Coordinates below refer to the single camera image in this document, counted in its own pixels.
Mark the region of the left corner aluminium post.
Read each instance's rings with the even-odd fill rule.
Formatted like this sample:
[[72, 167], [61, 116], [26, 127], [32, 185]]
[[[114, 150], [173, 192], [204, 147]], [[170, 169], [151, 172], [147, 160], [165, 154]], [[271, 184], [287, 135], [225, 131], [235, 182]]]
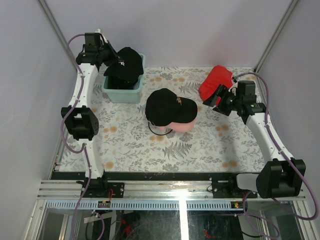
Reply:
[[57, 37], [58, 42], [62, 46], [65, 54], [67, 55], [69, 61], [71, 62], [72, 67], [77, 70], [75, 67], [75, 64], [73, 62], [72, 57], [70, 56], [70, 52], [68, 50], [68, 41], [66, 40], [61, 28], [59, 27], [48, 3], [46, 0], [36, 0], [38, 5], [40, 6], [40, 9], [42, 10], [47, 22], [49, 23], [51, 29], [53, 30], [55, 36]]

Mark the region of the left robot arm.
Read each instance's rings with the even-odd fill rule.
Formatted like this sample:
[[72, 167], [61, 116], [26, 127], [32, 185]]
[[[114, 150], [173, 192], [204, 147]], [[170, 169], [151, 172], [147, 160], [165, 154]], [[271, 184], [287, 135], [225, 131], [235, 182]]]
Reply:
[[66, 144], [66, 148], [81, 154], [85, 162], [85, 177], [81, 182], [82, 192], [86, 196], [105, 197], [111, 189], [98, 153], [96, 136], [99, 133], [99, 120], [91, 108], [92, 93], [100, 67], [107, 67], [120, 61], [120, 57], [111, 43], [99, 31], [83, 33], [84, 44], [77, 56], [72, 51], [68, 54], [76, 67], [76, 82], [71, 100], [61, 108], [62, 121], [60, 134], [65, 142], [64, 131], [76, 140], [79, 149]]

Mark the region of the teal plastic bin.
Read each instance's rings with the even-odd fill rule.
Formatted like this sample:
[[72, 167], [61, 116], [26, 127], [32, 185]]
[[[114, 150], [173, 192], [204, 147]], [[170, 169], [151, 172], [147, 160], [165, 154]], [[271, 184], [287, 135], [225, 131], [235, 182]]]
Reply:
[[139, 104], [143, 89], [145, 74], [138, 77], [137, 83], [133, 89], [111, 89], [109, 88], [109, 78], [106, 76], [101, 87], [103, 93], [107, 94], [113, 103], [121, 104]]

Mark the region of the floral table mat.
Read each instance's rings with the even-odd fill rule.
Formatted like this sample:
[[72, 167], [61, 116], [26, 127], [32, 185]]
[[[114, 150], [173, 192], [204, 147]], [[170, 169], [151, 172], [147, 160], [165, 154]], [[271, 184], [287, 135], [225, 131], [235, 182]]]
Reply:
[[[148, 67], [140, 103], [113, 103], [102, 92], [104, 76], [93, 85], [91, 106], [99, 120], [98, 154], [110, 172], [259, 172], [264, 158], [252, 132], [232, 112], [225, 116], [203, 104], [198, 89], [210, 67]], [[156, 136], [148, 128], [148, 96], [167, 88], [196, 102], [194, 128]]]

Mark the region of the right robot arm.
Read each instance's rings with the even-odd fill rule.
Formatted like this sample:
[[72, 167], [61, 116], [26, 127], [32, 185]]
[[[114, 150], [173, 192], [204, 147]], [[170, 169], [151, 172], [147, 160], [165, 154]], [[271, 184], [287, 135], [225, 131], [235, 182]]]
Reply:
[[236, 112], [252, 132], [265, 162], [260, 173], [238, 173], [228, 184], [231, 196], [240, 197], [245, 191], [256, 192], [263, 199], [299, 195], [306, 165], [303, 160], [295, 159], [283, 145], [266, 105], [257, 101], [254, 81], [239, 81], [235, 92], [219, 84], [203, 104], [225, 116]]

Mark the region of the red cloth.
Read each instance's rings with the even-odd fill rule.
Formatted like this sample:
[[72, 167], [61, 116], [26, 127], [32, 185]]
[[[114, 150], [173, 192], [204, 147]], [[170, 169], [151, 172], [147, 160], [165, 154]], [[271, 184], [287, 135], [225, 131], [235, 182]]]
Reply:
[[217, 90], [219, 85], [224, 85], [227, 89], [230, 89], [233, 86], [232, 77], [233, 73], [226, 67], [216, 65], [198, 89], [200, 98], [206, 101]]

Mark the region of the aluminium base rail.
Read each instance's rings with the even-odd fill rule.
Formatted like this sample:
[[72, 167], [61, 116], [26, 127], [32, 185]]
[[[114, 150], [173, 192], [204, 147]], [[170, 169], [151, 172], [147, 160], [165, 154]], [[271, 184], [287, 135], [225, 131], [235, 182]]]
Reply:
[[[111, 181], [113, 192], [121, 192], [123, 200], [210, 200], [210, 181]], [[38, 199], [76, 200], [80, 197], [82, 185], [75, 180], [42, 180], [37, 193]]]

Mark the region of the black wire hat stand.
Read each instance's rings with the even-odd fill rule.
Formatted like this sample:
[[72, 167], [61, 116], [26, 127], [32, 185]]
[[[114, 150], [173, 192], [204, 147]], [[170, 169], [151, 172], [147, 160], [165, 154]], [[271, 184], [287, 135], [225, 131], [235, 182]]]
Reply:
[[166, 136], [170, 134], [173, 130], [167, 127], [155, 126], [152, 122], [148, 122], [148, 129], [150, 132], [156, 136]]

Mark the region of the corner aluminium post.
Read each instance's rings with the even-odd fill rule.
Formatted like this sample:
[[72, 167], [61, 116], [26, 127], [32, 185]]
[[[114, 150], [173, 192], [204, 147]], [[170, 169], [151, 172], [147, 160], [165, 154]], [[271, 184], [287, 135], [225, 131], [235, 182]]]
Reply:
[[58, 42], [62, 46], [65, 54], [67, 55], [69, 61], [71, 62], [72, 67], [77, 70], [75, 67], [75, 64], [73, 62], [72, 57], [70, 56], [70, 52], [68, 50], [68, 41], [66, 40], [61, 28], [59, 27], [48, 3], [46, 0], [36, 0], [38, 5], [40, 6], [40, 9], [42, 10], [47, 22], [49, 23], [51, 29], [53, 30], [55, 36], [57, 37]]
[[282, 31], [286, 27], [288, 21], [290, 20], [291, 16], [293, 15], [294, 11], [297, 9], [298, 5], [300, 4], [300, 0], [291, 0], [288, 7], [286, 8], [281, 20], [279, 21], [274, 33], [272, 34], [266, 48], [264, 49], [261, 57], [259, 58], [257, 64], [253, 68], [255, 73], [258, 73], [261, 68], [263, 67], [265, 61], [267, 60], [268, 56], [270, 55], [273, 47], [275, 46], [278, 38], [280, 37]]

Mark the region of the pink baseball cap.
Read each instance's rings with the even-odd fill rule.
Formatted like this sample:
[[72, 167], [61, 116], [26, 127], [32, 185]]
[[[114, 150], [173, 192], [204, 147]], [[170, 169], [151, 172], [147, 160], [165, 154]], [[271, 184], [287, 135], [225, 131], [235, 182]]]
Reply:
[[158, 126], [158, 128], [162, 131], [168, 128], [176, 132], [186, 133], [194, 128], [194, 126], [196, 125], [196, 120], [197, 119], [195, 118], [193, 121], [187, 123], [171, 122], [166, 126]]

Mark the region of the black cap gold logo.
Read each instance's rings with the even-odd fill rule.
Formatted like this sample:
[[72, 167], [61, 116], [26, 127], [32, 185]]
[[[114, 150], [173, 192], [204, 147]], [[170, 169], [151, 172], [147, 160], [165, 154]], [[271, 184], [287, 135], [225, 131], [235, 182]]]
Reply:
[[178, 96], [168, 88], [155, 90], [146, 100], [146, 119], [157, 127], [171, 123], [187, 124], [196, 119], [198, 106], [189, 98]]

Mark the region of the right corner aluminium post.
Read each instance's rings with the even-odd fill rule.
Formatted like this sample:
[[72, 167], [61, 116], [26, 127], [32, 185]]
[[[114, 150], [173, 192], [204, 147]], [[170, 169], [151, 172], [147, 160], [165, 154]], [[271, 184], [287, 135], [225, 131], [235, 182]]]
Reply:
[[270, 55], [273, 47], [275, 46], [278, 38], [280, 37], [282, 31], [286, 27], [288, 21], [290, 20], [291, 16], [293, 15], [294, 11], [297, 9], [298, 5], [300, 4], [300, 0], [291, 0], [288, 7], [286, 8], [281, 20], [279, 21], [274, 33], [272, 34], [266, 48], [264, 49], [261, 57], [259, 58], [257, 64], [253, 68], [255, 73], [258, 73], [261, 68], [263, 67], [265, 61], [267, 60], [268, 56]]

